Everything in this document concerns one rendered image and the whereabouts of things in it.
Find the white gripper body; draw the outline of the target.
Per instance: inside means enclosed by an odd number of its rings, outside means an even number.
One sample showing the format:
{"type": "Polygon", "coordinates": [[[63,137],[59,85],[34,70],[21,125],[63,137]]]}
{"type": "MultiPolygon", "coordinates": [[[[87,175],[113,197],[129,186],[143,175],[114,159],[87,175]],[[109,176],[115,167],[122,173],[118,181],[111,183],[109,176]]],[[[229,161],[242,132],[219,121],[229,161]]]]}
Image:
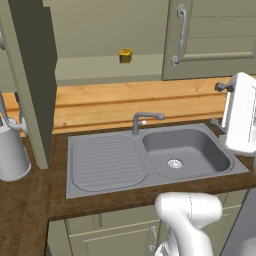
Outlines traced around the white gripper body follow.
{"type": "Polygon", "coordinates": [[[256,79],[239,72],[232,77],[233,92],[227,93],[222,127],[227,148],[241,154],[256,153],[256,79]]]}

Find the olive closed cabinet door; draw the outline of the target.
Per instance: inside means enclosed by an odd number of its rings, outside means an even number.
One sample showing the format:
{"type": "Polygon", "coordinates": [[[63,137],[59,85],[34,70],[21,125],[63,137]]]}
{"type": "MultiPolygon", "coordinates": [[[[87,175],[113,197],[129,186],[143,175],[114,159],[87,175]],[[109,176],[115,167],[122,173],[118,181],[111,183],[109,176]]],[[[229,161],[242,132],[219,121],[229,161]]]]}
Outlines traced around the olive closed cabinet door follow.
{"type": "Polygon", "coordinates": [[[227,77],[238,72],[256,75],[256,0],[170,0],[162,78],[164,80],[227,77]],[[186,6],[184,45],[178,53],[186,6]]]}

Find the olive narrow base cabinet door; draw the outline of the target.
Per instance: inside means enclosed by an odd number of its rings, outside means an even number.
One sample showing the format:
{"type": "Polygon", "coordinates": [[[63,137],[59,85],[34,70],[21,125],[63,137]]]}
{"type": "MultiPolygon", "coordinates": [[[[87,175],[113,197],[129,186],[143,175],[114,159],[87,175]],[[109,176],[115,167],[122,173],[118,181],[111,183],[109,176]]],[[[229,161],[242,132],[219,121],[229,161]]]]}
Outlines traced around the olive narrow base cabinet door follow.
{"type": "Polygon", "coordinates": [[[223,206],[221,219],[214,224],[213,232],[213,251],[214,256],[220,256],[228,235],[233,227],[239,210],[242,206],[246,190],[239,190],[218,194],[223,206]]]}

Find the olive open cabinet door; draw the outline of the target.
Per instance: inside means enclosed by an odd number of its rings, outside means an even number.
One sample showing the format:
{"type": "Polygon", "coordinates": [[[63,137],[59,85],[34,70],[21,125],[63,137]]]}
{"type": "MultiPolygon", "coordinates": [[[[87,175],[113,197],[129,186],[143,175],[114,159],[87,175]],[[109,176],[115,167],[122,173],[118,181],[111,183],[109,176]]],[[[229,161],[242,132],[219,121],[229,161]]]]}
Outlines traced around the olive open cabinet door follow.
{"type": "Polygon", "coordinates": [[[51,12],[42,0],[0,0],[0,32],[39,168],[50,165],[57,84],[51,12]]]}

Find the grey faucet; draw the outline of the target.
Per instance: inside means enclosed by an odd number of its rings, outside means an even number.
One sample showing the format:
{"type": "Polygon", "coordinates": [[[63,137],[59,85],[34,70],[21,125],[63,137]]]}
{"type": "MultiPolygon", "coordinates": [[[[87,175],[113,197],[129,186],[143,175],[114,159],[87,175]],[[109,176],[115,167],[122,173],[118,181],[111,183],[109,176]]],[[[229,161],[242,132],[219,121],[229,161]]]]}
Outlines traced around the grey faucet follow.
{"type": "Polygon", "coordinates": [[[157,120],[164,120],[165,115],[163,113],[152,113],[152,112],[136,112],[133,117],[133,135],[138,135],[139,133],[139,118],[140,117],[154,117],[157,120]]]}

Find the grey sink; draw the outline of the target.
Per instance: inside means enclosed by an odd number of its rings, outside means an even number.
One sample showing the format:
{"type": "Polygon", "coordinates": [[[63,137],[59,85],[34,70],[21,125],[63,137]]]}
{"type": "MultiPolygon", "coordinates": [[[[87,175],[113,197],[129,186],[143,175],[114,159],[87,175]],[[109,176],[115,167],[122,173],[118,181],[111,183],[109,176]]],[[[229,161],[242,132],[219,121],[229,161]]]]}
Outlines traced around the grey sink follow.
{"type": "Polygon", "coordinates": [[[68,199],[246,173],[203,123],[68,138],[68,199]]]}

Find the white kettle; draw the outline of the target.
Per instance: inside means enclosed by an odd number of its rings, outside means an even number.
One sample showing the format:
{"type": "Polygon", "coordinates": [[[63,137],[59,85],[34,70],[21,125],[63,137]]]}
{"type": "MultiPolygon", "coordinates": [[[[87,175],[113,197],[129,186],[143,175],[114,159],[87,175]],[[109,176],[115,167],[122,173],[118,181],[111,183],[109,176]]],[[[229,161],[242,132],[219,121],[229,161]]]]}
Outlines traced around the white kettle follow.
{"type": "Polygon", "coordinates": [[[31,170],[27,150],[20,137],[20,131],[28,134],[25,118],[20,112],[20,123],[8,117],[3,96],[0,92],[0,180],[13,182],[25,177],[31,170]]]}

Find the olive open wall cabinet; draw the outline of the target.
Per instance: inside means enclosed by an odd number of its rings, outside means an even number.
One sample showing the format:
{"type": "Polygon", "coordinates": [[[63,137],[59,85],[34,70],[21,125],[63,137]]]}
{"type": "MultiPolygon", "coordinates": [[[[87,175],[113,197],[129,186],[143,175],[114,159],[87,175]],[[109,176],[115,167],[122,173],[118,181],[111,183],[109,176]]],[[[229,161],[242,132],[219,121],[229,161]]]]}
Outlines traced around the olive open wall cabinet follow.
{"type": "Polygon", "coordinates": [[[159,80],[169,0],[43,0],[51,11],[59,86],[159,80]],[[121,64],[118,52],[132,49],[121,64]]]}

